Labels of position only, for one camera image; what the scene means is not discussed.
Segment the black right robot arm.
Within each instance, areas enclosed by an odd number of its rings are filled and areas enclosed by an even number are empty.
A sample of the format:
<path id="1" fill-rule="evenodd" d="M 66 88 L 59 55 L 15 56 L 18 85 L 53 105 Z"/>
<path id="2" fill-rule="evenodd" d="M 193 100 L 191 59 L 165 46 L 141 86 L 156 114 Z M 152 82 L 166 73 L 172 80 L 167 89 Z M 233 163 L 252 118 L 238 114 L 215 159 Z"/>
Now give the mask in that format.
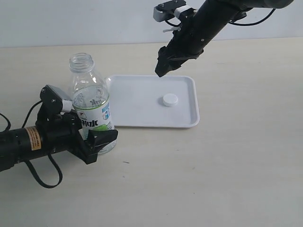
<path id="1" fill-rule="evenodd" d="M 153 10 L 155 21 L 168 23 L 176 18 L 180 23 L 172 25 L 173 38 L 159 49 L 155 73 L 163 77 L 186 61 L 197 59 L 227 24 L 237 24 L 253 8 L 275 11 L 290 4 L 290 0 L 206 0 L 199 9 L 184 0 L 158 4 Z"/>

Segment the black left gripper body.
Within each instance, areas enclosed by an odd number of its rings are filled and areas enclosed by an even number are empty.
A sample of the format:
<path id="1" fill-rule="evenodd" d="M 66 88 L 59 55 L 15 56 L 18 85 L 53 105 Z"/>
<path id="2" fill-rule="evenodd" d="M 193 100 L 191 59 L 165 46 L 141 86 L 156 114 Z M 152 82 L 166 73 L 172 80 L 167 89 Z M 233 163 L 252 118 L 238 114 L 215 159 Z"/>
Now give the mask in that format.
<path id="1" fill-rule="evenodd" d="M 72 127 L 63 119 L 64 114 L 47 117 L 46 111 L 37 114 L 38 129 L 42 148 L 41 155 L 69 151 L 89 165 L 97 161 L 97 153 L 85 142 L 79 133 L 81 128 Z"/>

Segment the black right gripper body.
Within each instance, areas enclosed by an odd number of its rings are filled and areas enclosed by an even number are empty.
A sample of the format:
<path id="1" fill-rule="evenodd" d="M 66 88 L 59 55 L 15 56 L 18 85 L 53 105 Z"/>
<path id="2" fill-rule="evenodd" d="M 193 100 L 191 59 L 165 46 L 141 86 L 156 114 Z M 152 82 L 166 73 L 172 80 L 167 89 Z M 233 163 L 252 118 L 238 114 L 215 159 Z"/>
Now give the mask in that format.
<path id="1" fill-rule="evenodd" d="M 203 28 L 170 28 L 172 39 L 158 51 L 158 61 L 187 61 L 197 59 L 204 51 Z"/>

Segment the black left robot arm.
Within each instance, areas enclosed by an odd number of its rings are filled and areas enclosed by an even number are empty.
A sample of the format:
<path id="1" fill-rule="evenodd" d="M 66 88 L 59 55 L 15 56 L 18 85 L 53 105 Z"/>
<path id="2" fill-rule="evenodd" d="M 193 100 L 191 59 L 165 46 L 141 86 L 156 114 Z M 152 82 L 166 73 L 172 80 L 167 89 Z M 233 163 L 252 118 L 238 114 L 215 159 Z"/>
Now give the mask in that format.
<path id="1" fill-rule="evenodd" d="M 80 134 L 81 122 L 75 113 L 55 115 L 40 119 L 31 127 L 1 132 L 0 169 L 12 168 L 49 154 L 68 151 L 85 164 L 96 162 L 99 151 L 115 141 L 117 130 L 89 131 L 88 138 Z"/>

